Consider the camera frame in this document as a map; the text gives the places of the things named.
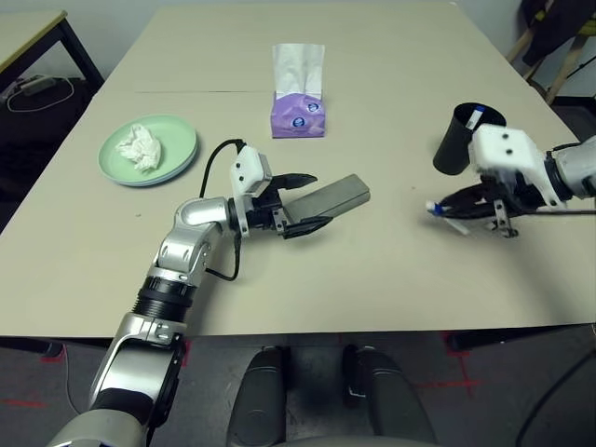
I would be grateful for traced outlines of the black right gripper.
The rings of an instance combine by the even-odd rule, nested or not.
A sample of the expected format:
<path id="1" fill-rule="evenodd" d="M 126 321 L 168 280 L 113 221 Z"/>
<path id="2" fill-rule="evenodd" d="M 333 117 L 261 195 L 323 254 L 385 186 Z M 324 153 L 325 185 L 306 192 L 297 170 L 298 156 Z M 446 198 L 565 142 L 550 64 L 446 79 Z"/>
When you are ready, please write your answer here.
<path id="1" fill-rule="evenodd" d="M 499 180 L 482 174 L 481 183 L 465 187 L 444 198 L 442 217 L 455 220 L 490 219 L 493 230 L 502 237 L 516 237 L 519 232 L 512 226 L 514 217 L 529 215 L 546 205 L 538 189 L 527 183 L 520 174 L 513 180 Z"/>

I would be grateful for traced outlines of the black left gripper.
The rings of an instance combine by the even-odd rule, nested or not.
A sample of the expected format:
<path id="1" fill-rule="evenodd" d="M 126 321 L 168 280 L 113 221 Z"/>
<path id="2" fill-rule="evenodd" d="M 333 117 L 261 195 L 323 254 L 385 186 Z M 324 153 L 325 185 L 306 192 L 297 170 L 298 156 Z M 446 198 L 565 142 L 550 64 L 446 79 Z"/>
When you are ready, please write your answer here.
<path id="1" fill-rule="evenodd" d="M 312 234 L 329 224 L 333 217 L 313 216 L 299 223 L 289 224 L 278 190 L 302 188 L 318 180 L 305 173 L 287 173 L 272 178 L 272 185 L 250 201 L 251 208 L 246 212 L 249 229 L 275 231 L 284 239 L 303 237 Z"/>

